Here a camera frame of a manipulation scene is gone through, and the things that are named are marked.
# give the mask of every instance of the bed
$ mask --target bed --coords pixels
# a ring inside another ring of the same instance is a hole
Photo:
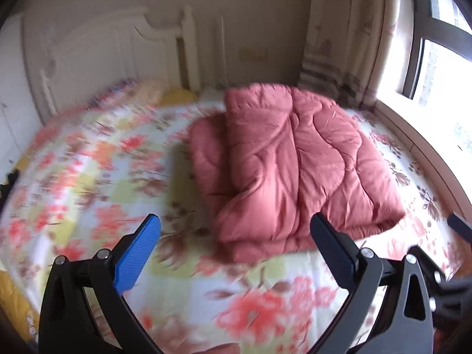
[[[341,307],[347,292],[316,251],[252,265],[220,258],[186,138],[195,119],[225,110],[223,92],[204,91],[186,106],[130,101],[80,108],[121,78],[159,77],[169,87],[200,90],[195,44],[187,8],[181,26],[164,31],[150,28],[143,10],[119,12],[77,29],[54,49],[55,68],[43,71],[43,86],[51,112],[61,114],[37,134],[0,219],[0,259],[29,305],[30,339],[37,336],[54,258],[87,259],[112,248],[149,213],[160,217],[162,236],[124,297],[166,353],[306,353]],[[98,51],[102,63],[91,68]],[[447,226],[436,189],[375,116],[348,113],[385,158],[407,209],[393,229],[356,243],[392,259],[418,244],[452,276],[468,253]],[[87,295],[103,337],[117,344],[93,293]],[[367,337],[382,296],[379,290],[358,342]]]

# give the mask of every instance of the wall outlet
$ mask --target wall outlet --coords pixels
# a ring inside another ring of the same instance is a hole
[[[266,47],[243,47],[238,49],[238,57],[241,62],[265,63],[268,62],[268,49]]]

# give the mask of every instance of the window pane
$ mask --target window pane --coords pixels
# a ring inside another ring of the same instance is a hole
[[[472,29],[453,0],[430,0],[433,18],[447,22],[472,34]]]
[[[449,49],[425,40],[418,86],[413,100],[423,106],[431,126],[441,129],[472,155],[472,63]]]

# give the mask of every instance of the beige wall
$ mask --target beige wall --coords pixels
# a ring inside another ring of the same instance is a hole
[[[32,92],[41,117],[48,110],[39,69],[47,50],[75,27],[112,10],[134,6],[150,9],[151,25],[178,22],[184,4],[194,8],[201,74],[205,85],[222,77],[219,58],[219,14],[227,30],[228,77],[232,84],[251,81],[296,84],[311,0],[20,0],[24,12],[24,47]],[[241,48],[267,50],[267,62],[241,61]]]

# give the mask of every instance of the blanket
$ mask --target blanket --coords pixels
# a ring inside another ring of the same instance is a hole
[[[405,215],[372,142],[333,100],[284,85],[230,89],[226,114],[190,130],[195,176],[216,239],[235,262],[314,248],[321,211],[357,240]]]

